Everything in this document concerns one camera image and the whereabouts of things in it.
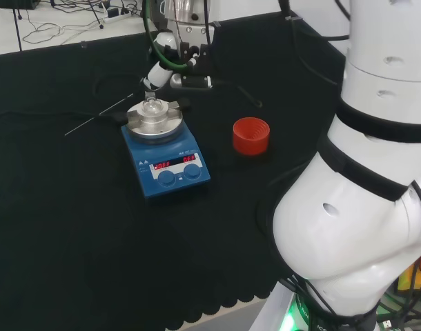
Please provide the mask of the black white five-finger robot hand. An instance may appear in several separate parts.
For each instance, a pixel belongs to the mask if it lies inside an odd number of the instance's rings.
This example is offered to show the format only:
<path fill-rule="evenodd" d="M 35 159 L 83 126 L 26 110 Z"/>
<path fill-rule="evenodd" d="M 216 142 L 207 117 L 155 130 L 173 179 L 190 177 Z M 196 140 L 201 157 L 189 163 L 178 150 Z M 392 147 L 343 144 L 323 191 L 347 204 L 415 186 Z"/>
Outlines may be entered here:
<path fill-rule="evenodd" d="M 180 42 L 170 30 L 158 32 L 150 42 L 149 58 L 154 66 L 142 79 L 147 91 L 157 91 L 164 86 L 173 89 L 210 89 L 211 60 L 208 46 L 192 46 Z"/>

